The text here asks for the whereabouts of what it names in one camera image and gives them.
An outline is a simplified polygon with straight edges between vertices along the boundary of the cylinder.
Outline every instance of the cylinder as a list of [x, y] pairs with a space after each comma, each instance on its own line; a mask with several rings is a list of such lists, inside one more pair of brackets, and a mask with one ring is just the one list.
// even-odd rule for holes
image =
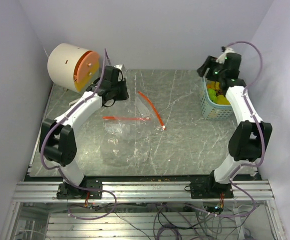
[[51, 80], [66, 89], [83, 93], [98, 78], [99, 54], [62, 43], [50, 54], [47, 70]]

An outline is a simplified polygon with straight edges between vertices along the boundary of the orange circular panel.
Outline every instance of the orange circular panel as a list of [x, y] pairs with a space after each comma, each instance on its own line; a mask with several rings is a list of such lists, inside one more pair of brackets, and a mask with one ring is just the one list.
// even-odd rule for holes
[[74, 81], [81, 82], [87, 76], [93, 75], [95, 65], [98, 65], [99, 54], [95, 51], [87, 51], [76, 64]]

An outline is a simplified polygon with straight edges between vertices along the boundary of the gray marble surface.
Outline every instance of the gray marble surface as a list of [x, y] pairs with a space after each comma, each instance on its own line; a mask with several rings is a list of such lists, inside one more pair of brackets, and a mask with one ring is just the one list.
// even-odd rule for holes
[[[100, 109], [75, 132], [75, 159], [82, 171], [88, 176], [161, 176], [209, 174], [217, 168], [228, 154], [228, 141], [236, 123], [233, 117], [202, 117], [199, 81], [194, 70], [128, 70], [130, 99]], [[162, 130], [138, 91], [154, 104], [166, 130]], [[69, 108], [68, 103], [79, 97], [55, 86], [47, 117], [61, 115]], [[102, 119], [141, 117], [146, 113], [150, 114], [148, 121]], [[241, 173], [252, 174], [253, 169], [243, 169]], [[42, 167], [36, 150], [30, 175], [46, 177], [58, 173]]]

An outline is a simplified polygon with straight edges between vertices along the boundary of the wall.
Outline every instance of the wall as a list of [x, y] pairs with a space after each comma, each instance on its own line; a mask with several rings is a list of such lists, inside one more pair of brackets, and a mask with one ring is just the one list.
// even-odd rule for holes
[[[256, 110], [273, 125], [260, 171], [270, 180], [290, 239], [290, 1], [275, 0], [252, 42], [263, 53], [264, 71], [250, 90]], [[242, 77], [253, 80], [259, 58], [251, 48], [243, 55]]]
[[46, 104], [47, 57], [16, 0], [0, 0], [0, 232]]
[[47, 53], [88, 48], [130, 69], [196, 69], [251, 40], [273, 0], [20, 0]]

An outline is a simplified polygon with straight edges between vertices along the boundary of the light blue plastic basket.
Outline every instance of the light blue plastic basket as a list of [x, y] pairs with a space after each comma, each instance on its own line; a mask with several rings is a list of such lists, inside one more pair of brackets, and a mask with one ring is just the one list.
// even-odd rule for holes
[[231, 105], [219, 105], [210, 100], [207, 91], [206, 79], [204, 77], [200, 77], [199, 81], [198, 95], [203, 117], [210, 120], [223, 120], [232, 115], [233, 108]]

